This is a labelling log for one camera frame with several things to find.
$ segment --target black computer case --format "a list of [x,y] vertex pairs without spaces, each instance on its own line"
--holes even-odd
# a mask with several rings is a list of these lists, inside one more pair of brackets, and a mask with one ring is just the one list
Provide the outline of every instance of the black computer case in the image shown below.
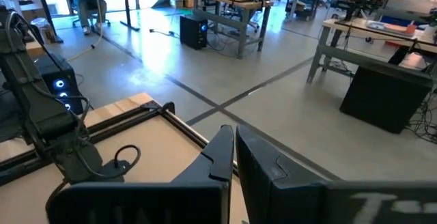
[[206,47],[208,20],[194,15],[180,17],[180,42],[196,50]]
[[340,111],[399,134],[430,91],[430,87],[360,67]]

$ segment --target black stand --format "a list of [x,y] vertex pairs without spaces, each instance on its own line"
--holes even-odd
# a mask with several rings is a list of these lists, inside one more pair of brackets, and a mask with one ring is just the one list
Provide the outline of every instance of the black stand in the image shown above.
[[127,23],[120,21],[121,24],[128,27],[129,29],[132,29],[133,31],[139,31],[139,27],[133,27],[132,23],[130,22],[130,9],[129,9],[129,0],[124,0],[124,7],[126,8],[126,19]]
[[41,0],[41,4],[42,4],[42,9],[44,10],[44,13],[46,14],[47,21],[50,24],[50,26],[52,27],[53,33],[55,34],[55,42],[54,43],[64,43],[64,40],[62,40],[56,33],[55,26],[53,25],[52,16],[50,15],[50,11],[48,10],[47,1]]

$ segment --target metal table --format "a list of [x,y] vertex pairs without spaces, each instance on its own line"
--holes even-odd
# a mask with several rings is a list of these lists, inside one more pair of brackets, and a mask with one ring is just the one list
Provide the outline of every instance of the metal table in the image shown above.
[[[223,34],[227,37],[234,38],[238,40],[238,53],[237,58],[241,59],[243,57],[244,47],[250,44],[258,44],[258,51],[262,50],[262,46],[264,43],[264,37],[266,36],[268,17],[270,15],[270,8],[273,5],[272,1],[247,1],[247,0],[213,0],[215,1],[215,10],[214,13],[209,13],[206,11],[206,8],[203,7],[202,10],[199,9],[198,0],[194,0],[194,9],[193,14],[195,16],[202,17],[204,19],[211,20],[215,22],[212,30],[215,33]],[[241,20],[232,20],[230,18],[226,18],[221,16],[220,14],[220,2],[227,3],[242,9],[242,19]],[[259,33],[258,38],[248,38],[246,36],[247,27],[250,22],[249,14],[251,10],[258,10],[260,8],[265,8],[264,16],[262,20],[262,27]],[[218,25],[223,24],[229,27],[233,27],[240,32],[239,36],[233,36],[228,33],[223,33],[218,31]]]
[[[139,9],[139,0],[135,0],[135,2],[136,2],[136,9],[138,10]],[[53,24],[52,16],[50,15],[50,11],[48,10],[47,1],[41,0],[41,4],[42,4],[42,8],[44,9],[44,13],[46,14],[47,21],[48,21],[48,23],[50,23],[50,26],[52,27],[53,33],[55,34],[55,37],[56,37],[56,42],[52,42],[52,43],[64,43],[64,40],[62,40],[56,33],[56,28]],[[139,28],[133,27],[131,24],[131,21],[130,21],[129,0],[124,0],[124,7],[125,7],[125,11],[126,11],[126,23],[124,21],[120,21],[120,23],[127,26],[130,29],[138,31]]]
[[[421,49],[422,51],[437,53],[437,45],[434,44],[431,38],[422,36],[422,31],[416,31],[412,37],[407,38],[403,36],[397,36],[395,34],[368,29],[366,28],[366,21],[360,18],[347,23],[347,25],[337,24],[336,22],[338,22],[337,19],[329,19],[325,20],[322,24],[322,35],[320,37],[319,44],[313,58],[313,63],[311,64],[311,69],[308,74],[308,83],[312,83],[315,73],[320,67],[323,68],[323,71],[331,70],[339,74],[350,76],[350,72],[330,65],[331,59],[334,57],[336,59],[393,76],[395,78],[409,80],[420,85],[432,87],[433,81],[431,76],[435,76],[435,74],[437,74],[435,68],[436,62],[434,62],[430,68],[428,68],[427,72],[420,72],[337,48],[341,33],[349,31],[352,35],[359,35],[360,37],[371,37],[379,40],[396,41],[396,43],[401,46],[413,46],[413,44],[415,44],[415,47]],[[331,29],[335,29],[334,37],[330,45],[327,45],[326,41]],[[324,61],[323,63],[320,63],[323,55],[325,55]]]

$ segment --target blue led light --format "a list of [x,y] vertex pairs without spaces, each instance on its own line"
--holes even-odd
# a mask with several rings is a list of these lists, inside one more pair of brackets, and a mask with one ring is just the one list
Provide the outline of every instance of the blue led light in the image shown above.
[[62,87],[64,87],[64,85],[65,85],[65,83],[64,83],[64,81],[62,81],[62,80],[56,80],[56,81],[55,81],[55,86],[56,86],[57,88],[62,88]]

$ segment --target black metal frame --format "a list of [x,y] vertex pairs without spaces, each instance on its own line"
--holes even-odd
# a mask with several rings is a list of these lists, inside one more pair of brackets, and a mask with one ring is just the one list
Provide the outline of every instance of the black metal frame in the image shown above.
[[[200,148],[204,149],[208,142],[172,114],[175,114],[175,105],[172,102],[169,102],[164,106],[160,106],[154,101],[147,102],[133,110],[90,126],[88,128],[90,133],[89,142],[93,144],[98,143],[160,115],[191,141],[196,143]],[[20,177],[39,170],[51,163],[51,160],[40,158],[35,150],[25,152],[0,162],[0,186],[17,180]],[[238,176],[238,170],[235,164],[233,171],[234,174]]]

